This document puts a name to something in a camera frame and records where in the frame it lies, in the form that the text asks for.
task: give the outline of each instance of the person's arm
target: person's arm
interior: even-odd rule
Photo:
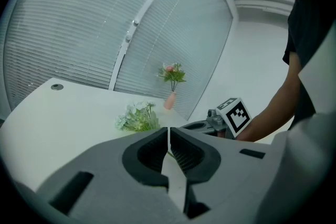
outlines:
[[[236,137],[236,140],[254,142],[262,139],[279,129],[293,117],[299,100],[300,79],[298,74],[300,70],[299,57],[295,52],[291,52],[289,69],[283,85],[268,106],[248,124]]]

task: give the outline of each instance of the white cube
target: white cube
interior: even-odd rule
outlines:
[[[234,137],[251,121],[251,116],[241,98],[229,98],[216,107],[216,113],[222,116]]]

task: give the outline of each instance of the pink flower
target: pink flower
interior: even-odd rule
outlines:
[[[172,66],[167,66],[166,67],[166,71],[167,72],[171,72],[171,71],[173,71],[174,70],[174,68],[172,67]]]

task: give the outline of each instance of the black t-shirt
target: black t-shirt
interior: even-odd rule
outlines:
[[[288,17],[288,43],[284,62],[289,64],[289,53],[293,51],[298,54],[301,67],[305,67],[335,19],[335,6],[335,0],[295,0]],[[301,83],[300,99],[291,127],[314,113],[313,104]]]

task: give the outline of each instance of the window blind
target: window blind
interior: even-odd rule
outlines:
[[[179,62],[187,82],[177,86],[174,109],[186,119],[217,65],[231,26],[225,0],[155,0],[137,27],[114,90],[166,99],[170,85],[155,75]]]
[[[10,107],[51,77],[109,87],[127,31],[146,0],[18,0],[6,32]]]

